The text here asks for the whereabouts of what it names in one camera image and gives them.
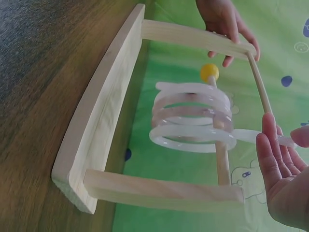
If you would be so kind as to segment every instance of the wood grain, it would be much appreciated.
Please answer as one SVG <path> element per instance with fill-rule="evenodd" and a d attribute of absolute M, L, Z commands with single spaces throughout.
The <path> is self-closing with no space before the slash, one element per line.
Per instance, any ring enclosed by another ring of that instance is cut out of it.
<path fill-rule="evenodd" d="M 99 202 L 94 216 L 81 213 L 52 183 L 50 172 L 79 99 L 138 2 L 145 0 L 1 2 L 2 231 L 111 230 L 113 203 Z M 152 2 L 146 0 L 146 18 Z M 121 172 L 124 165 L 135 112 L 128 109 L 136 107 L 147 47 L 144 43 L 129 85 L 111 150 L 117 155 L 110 156 L 108 171 Z"/>

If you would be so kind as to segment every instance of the blue dot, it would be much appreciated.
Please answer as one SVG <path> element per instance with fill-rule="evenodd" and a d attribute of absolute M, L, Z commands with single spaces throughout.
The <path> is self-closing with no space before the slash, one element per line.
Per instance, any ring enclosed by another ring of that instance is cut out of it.
<path fill-rule="evenodd" d="M 305 22 L 303 34 L 305 37 L 309 37 L 309 19 Z"/>
<path fill-rule="evenodd" d="M 293 81 L 293 78 L 291 76 L 285 76 L 281 79 L 281 84 L 284 86 L 284 87 L 288 87 L 290 86 L 290 84 L 292 83 Z"/>
<path fill-rule="evenodd" d="M 128 161 L 128 160 L 131 158 L 131 156 L 132 156 L 132 152 L 131 152 L 131 150 L 128 148 L 128 149 L 126 150 L 125 161 Z"/>

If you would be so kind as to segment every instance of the wooden frame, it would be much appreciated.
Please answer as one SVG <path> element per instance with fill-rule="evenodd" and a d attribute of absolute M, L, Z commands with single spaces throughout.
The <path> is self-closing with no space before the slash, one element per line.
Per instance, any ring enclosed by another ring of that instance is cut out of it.
<path fill-rule="evenodd" d="M 135 7 L 95 71 L 59 149 L 52 180 L 79 210 L 91 214 L 95 212 L 98 199 L 184 211 L 215 211 L 242 206 L 242 188 L 231 186 L 229 181 L 208 187 L 105 170 L 143 39 L 198 47 L 248 60 L 263 107 L 265 111 L 271 111 L 253 59 L 256 50 L 251 44 L 234 44 L 226 37 L 200 29 L 145 20 L 144 12 L 143 4 Z"/>

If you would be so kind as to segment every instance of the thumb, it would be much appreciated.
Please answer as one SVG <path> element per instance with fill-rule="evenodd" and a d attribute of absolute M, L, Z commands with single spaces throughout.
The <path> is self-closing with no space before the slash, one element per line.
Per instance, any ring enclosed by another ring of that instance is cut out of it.
<path fill-rule="evenodd" d="M 292 140 L 301 147 L 309 147 L 309 126 L 303 126 L 290 133 Z"/>
<path fill-rule="evenodd" d="M 222 16 L 227 27 L 228 37 L 234 43 L 239 43 L 239 33 L 234 6 L 226 5 L 223 9 Z"/>

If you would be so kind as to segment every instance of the wooden base board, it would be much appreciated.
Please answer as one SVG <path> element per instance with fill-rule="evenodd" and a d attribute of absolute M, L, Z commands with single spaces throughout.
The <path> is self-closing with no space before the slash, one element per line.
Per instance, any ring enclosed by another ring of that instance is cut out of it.
<path fill-rule="evenodd" d="M 104 55 L 71 119 L 52 169 L 52 180 L 83 212 L 97 198 L 83 184 L 87 168 L 105 170 L 113 135 L 141 48 L 145 6 L 138 4 Z"/>

